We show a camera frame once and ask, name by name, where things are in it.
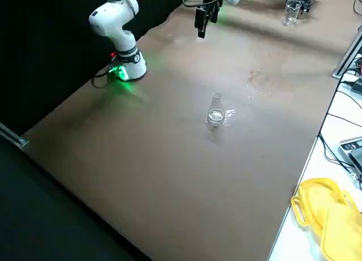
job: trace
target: black curtain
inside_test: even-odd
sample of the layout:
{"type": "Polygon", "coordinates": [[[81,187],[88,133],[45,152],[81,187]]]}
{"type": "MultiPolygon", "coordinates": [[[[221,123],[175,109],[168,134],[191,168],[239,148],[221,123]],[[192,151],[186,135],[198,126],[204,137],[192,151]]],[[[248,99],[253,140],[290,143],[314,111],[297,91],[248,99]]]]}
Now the black curtain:
{"type": "MultiPolygon", "coordinates": [[[[125,26],[136,39],[182,0],[137,0],[125,26]]],[[[23,134],[109,63],[113,45],[95,35],[89,14],[105,0],[2,0],[0,122],[23,134]]]]}

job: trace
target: glass beaker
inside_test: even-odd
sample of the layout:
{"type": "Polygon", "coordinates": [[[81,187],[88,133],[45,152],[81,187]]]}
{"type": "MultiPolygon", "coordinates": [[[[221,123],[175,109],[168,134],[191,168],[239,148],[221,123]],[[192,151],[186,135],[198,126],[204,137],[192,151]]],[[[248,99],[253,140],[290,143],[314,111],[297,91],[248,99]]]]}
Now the glass beaker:
{"type": "Polygon", "coordinates": [[[219,126],[224,122],[225,110],[221,104],[220,93],[214,93],[213,100],[208,111],[207,119],[210,124],[215,126],[219,126]]]}
{"type": "Polygon", "coordinates": [[[282,18],[284,26],[291,26],[295,24],[296,18],[298,17],[299,10],[301,8],[301,2],[297,0],[289,0],[285,4],[285,16],[282,18]]]}

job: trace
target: yellow bag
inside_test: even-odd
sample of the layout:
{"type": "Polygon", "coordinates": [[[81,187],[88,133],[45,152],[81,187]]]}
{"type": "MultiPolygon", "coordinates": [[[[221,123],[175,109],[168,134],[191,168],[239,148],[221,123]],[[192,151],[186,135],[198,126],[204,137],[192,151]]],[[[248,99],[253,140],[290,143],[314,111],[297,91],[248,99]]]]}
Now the yellow bag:
{"type": "Polygon", "coordinates": [[[299,225],[311,226],[319,237],[322,236],[332,204],[339,203],[358,211],[349,193],[342,191],[334,181],[327,178],[304,181],[298,188],[298,196],[291,198],[290,202],[299,225]]]}
{"type": "Polygon", "coordinates": [[[331,205],[321,249],[330,261],[362,261],[362,214],[342,204],[331,205]]]}

